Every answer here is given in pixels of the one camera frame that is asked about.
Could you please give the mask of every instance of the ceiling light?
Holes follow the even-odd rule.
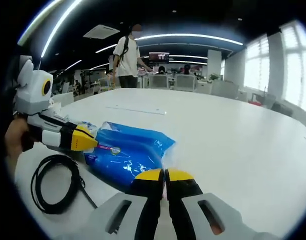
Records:
[[[149,52],[149,54],[169,54],[169,52]]]
[[[113,48],[113,47],[116,47],[116,46],[117,46],[117,44],[113,44],[113,45],[111,45],[111,46],[102,48],[102,49],[96,51],[95,53],[97,54],[97,53],[100,53],[100,52],[102,52],[102,51],[104,51],[104,50],[107,50],[107,49],[110,49],[110,48]]]
[[[51,2],[49,5],[47,5],[42,11],[38,13],[38,15],[34,18],[34,20],[29,24],[27,29],[24,31],[22,36],[19,38],[17,44],[18,45],[23,45],[26,39],[28,39],[29,35],[33,33],[35,28],[38,27],[40,22],[49,14],[54,7],[56,7],[57,4],[61,3],[64,0],[54,0]]]
[[[109,63],[106,63],[106,64],[102,64],[102,65],[99,65],[99,66],[92,67],[90,70],[93,70],[93,69],[96,69],[96,68],[99,68],[99,67],[102,67],[102,66],[105,66],[105,65],[109,65]]]
[[[233,44],[243,45],[241,42],[230,40],[230,39],[219,37],[219,36],[210,36],[210,35],[192,34],[192,33],[158,34],[158,35],[151,35],[151,36],[142,36],[141,38],[139,37],[139,38],[136,38],[135,40],[144,40],[144,39],[161,38],[161,37],[199,37],[199,38],[216,39],[216,40],[230,42]]]
[[[64,14],[62,15],[62,17],[58,20],[57,24],[55,25],[55,27],[53,28],[53,31],[51,32],[50,36],[48,37],[48,40],[44,46],[41,58],[44,57],[46,50],[49,46],[49,44],[51,43],[55,33],[57,32],[57,30],[59,29],[59,27],[61,26],[61,24],[64,22],[64,20],[67,18],[67,16],[74,10],[74,8],[76,8],[76,6],[83,0],[75,0],[71,6],[68,7],[68,9],[64,12]]]
[[[195,58],[195,59],[208,59],[205,56],[189,56],[189,55],[169,55],[170,57],[181,57],[181,58]]]
[[[67,69],[65,69],[64,71],[66,71],[66,70],[68,70],[68,69],[70,69],[71,67],[73,67],[74,65],[76,65],[76,64],[78,64],[78,63],[80,63],[82,60],[80,60],[80,61],[77,61],[76,63],[73,63],[71,66],[69,66]]]
[[[170,63],[185,63],[185,64],[201,64],[201,65],[207,65],[207,63],[204,62],[196,62],[196,61],[173,61],[169,60]]]

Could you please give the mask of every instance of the white table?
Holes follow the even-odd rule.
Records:
[[[204,193],[237,209],[256,231],[283,237],[306,212],[306,127],[288,116],[206,94],[130,88],[90,96],[62,111],[98,126],[111,121],[165,133],[176,141],[167,166],[188,171]],[[54,153],[36,143],[20,156],[15,173],[26,206],[51,237],[76,230],[92,212],[82,193],[62,215],[45,215],[33,204],[32,174]],[[117,192],[83,166],[80,171],[96,204]],[[66,169],[48,173],[42,184],[45,200],[59,201],[69,183]]]

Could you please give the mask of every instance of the blue plastic bag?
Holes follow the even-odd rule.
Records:
[[[84,153],[86,163],[110,182],[128,187],[141,172],[162,168],[162,157],[175,141],[161,132],[105,122],[98,147]]]

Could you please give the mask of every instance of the black cable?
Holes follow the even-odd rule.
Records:
[[[71,184],[69,186],[67,194],[61,201],[55,204],[48,204],[43,199],[43,196],[41,193],[41,183],[42,183],[42,179],[44,175],[56,165],[63,165],[71,171],[72,173]],[[33,194],[34,180],[35,180],[36,199]],[[89,195],[86,193],[84,188],[85,188],[85,182],[79,174],[77,163],[70,157],[65,156],[65,155],[59,155],[59,154],[51,155],[51,156],[44,158],[42,162],[38,165],[37,169],[35,170],[32,180],[31,180],[31,195],[32,195],[33,201],[35,205],[38,207],[38,209],[40,209],[42,212],[46,214],[63,213],[72,204],[79,190],[83,192],[87,200],[96,209],[97,208],[96,204],[89,197]]]

